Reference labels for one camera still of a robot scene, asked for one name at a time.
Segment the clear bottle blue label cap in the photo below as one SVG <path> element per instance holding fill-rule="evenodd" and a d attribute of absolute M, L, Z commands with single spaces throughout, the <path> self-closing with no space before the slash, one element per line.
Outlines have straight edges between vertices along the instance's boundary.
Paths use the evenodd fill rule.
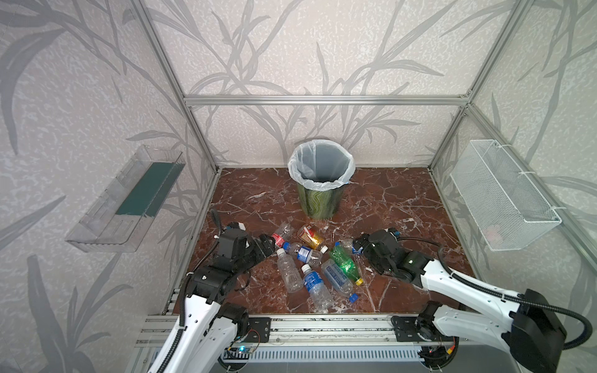
<path fill-rule="evenodd" d="M 335 246 L 342 248 L 350 256 L 362 255 L 362 247 L 356 248 L 353 239 L 341 239 L 335 242 Z"/>

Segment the green bottle yellow cap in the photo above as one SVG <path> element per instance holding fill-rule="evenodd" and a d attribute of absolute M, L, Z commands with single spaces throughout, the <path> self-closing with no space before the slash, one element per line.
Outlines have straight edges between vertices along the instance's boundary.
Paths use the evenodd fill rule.
<path fill-rule="evenodd" d="M 334 248 L 330 252 L 330 257 L 355 285 L 361 286 L 364 284 L 356 263 L 351 259 L 351 256 L 340 242 L 334 245 Z"/>

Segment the clear bottle red label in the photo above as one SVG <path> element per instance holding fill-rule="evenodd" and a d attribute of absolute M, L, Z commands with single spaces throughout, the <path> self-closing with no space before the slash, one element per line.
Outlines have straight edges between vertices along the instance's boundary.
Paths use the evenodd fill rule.
<path fill-rule="evenodd" d="M 290 222 L 282 223 L 271 235 L 275 241 L 275 245 L 279 248 L 283 248 L 284 244 L 291 242 L 294 231 L 295 229 Z"/>

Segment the clear bottle no label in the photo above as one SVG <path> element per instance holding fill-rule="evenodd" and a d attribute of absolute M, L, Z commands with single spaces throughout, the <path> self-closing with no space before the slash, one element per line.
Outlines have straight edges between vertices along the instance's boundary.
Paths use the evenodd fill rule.
<path fill-rule="evenodd" d="M 278 270 L 288 293 L 292 294 L 300 291 L 303 288 L 303 280 L 295 265 L 295 261 L 284 249 L 278 249 L 276 254 L 278 256 Z"/>

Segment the small soda water bottle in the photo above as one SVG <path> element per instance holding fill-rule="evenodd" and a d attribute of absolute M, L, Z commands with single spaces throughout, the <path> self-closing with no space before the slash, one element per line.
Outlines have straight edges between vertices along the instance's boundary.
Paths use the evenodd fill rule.
<path fill-rule="evenodd" d="M 311 267 L 319 267 L 322 264 L 323 254 L 299 243 L 285 242 L 282 246 L 285 252 Z"/>

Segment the yellow red label bottle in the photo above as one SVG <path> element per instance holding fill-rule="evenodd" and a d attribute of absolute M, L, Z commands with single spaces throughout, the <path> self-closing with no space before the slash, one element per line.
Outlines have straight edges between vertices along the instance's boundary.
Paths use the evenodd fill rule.
<path fill-rule="evenodd" d="M 303 225 L 297 233 L 298 237 L 313 250 L 325 254 L 329 248 L 324 243 L 323 237 L 318 233 L 317 228 L 312 225 Z"/>

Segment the blue label white cap bottle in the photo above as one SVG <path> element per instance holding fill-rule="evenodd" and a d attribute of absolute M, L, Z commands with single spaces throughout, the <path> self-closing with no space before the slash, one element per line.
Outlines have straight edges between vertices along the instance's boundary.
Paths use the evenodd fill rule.
<path fill-rule="evenodd" d="M 303 282 L 312 298 L 314 306 L 319 312 L 328 312 L 334 305 L 334 298 L 324 284 L 321 276 L 309 264 L 301 267 L 304 274 Z"/>

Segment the clear bottle pale blue label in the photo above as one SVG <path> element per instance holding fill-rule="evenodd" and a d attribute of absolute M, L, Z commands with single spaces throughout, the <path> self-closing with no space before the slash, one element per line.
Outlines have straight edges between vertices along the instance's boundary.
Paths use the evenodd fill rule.
<path fill-rule="evenodd" d="M 359 296 L 355 293 L 352 281 L 332 259 L 322 264 L 322 272 L 331 283 L 333 289 L 347 298 L 350 303 L 355 303 L 359 299 Z"/>

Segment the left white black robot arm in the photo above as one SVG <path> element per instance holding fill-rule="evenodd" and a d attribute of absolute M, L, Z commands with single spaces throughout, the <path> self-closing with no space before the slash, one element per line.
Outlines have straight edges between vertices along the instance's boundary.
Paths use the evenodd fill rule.
<path fill-rule="evenodd" d="M 240 225 L 219 232 L 209 250 L 183 282 L 177 323 L 150 372 L 209 372 L 226 348 L 247 336 L 249 316 L 243 306 L 227 303 L 237 279 L 275 253 L 275 240 L 251 236 Z"/>

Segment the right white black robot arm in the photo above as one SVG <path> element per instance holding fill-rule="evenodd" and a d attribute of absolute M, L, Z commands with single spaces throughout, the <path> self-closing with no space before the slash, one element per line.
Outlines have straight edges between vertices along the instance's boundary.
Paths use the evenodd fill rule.
<path fill-rule="evenodd" d="M 563 351 L 583 345 L 592 336 L 592 323 L 586 317 L 552 306 L 541 293 L 528 289 L 521 294 L 494 287 L 450 268 L 441 244 L 435 244 L 438 256 L 433 258 L 404 248 L 405 241 L 406 237 L 388 228 L 364 233 L 353 239 L 352 246 L 378 274 L 460 303 L 455 309 L 429 302 L 411 322 L 402 316 L 391 319 L 397 340 L 452 340 L 447 348 L 420 351 L 430 371 L 450 364 L 460 340 L 468 339 L 508 352 L 531 372 L 555 372 Z"/>

